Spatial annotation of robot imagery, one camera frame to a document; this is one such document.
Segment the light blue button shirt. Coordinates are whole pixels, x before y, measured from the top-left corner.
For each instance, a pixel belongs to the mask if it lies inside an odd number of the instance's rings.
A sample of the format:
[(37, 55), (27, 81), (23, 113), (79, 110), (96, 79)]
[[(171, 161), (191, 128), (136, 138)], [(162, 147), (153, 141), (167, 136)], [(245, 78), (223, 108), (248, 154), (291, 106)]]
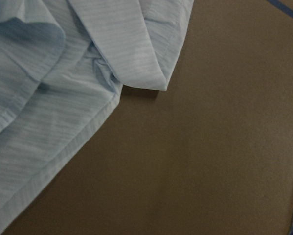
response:
[(164, 91), (191, 0), (0, 0), (0, 234), (117, 107)]

